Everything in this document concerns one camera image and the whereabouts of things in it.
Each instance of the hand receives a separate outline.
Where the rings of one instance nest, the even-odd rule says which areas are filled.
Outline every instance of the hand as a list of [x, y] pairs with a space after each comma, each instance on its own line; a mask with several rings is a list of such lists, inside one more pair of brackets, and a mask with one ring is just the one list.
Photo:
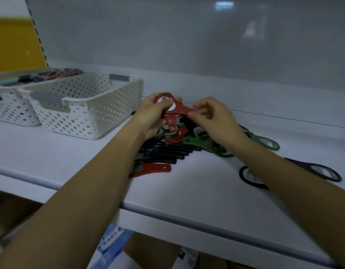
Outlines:
[[[162, 126], [166, 125], [166, 120], [161, 114], [164, 109], [172, 106], [173, 100], [168, 99], [160, 103], [154, 103], [155, 97], [162, 93], [154, 93], [145, 98], [129, 121], [129, 123], [134, 124], [135, 128], [137, 127], [142, 130], [145, 140], [151, 139]], [[176, 97], [176, 99], [179, 102], [182, 101], [181, 97]]]
[[244, 137], [231, 110], [213, 97], [207, 97], [195, 104], [196, 112], [190, 112], [189, 118], [203, 127], [209, 136], [224, 147], [231, 145], [232, 141]]

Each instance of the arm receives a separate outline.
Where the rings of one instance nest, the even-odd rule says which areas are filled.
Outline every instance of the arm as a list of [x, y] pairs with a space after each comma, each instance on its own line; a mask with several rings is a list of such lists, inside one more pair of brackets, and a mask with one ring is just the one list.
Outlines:
[[87, 267], [123, 198], [136, 154], [166, 123], [161, 113], [172, 100], [153, 104], [156, 95], [31, 218], [0, 255], [0, 269]]
[[345, 190], [256, 144], [215, 98], [194, 104], [189, 117], [231, 151], [284, 203], [294, 219], [345, 268]]

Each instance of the perforated basket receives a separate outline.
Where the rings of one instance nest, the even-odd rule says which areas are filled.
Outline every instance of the perforated basket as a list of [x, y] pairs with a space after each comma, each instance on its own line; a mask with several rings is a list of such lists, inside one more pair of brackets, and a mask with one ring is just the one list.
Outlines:
[[[32, 72], [46, 72], [54, 69], [44, 68], [0, 73], [0, 80], [26, 75]], [[0, 86], [0, 121], [22, 126], [39, 126], [40, 121], [28, 99], [22, 98], [17, 92], [19, 86]]]
[[46, 129], [96, 140], [137, 109], [141, 86], [134, 77], [85, 73], [19, 91]]

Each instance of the left hand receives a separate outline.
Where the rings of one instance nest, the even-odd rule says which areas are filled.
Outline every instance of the left hand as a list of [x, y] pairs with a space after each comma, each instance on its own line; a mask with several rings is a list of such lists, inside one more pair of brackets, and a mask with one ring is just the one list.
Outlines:
[[[129, 121], [129, 123], [134, 124], [135, 128], [142, 130], [145, 140], [151, 139], [162, 126], [166, 125], [166, 120], [161, 114], [164, 109], [172, 106], [173, 100], [168, 99], [154, 103], [155, 97], [162, 93], [154, 93], [145, 98]], [[182, 101], [181, 97], [176, 97], [176, 99], [179, 102]]]

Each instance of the yellow wall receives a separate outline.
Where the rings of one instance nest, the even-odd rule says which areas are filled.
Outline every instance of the yellow wall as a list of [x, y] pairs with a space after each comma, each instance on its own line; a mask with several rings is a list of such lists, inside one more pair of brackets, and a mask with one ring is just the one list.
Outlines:
[[46, 67], [30, 18], [0, 18], [0, 72]]

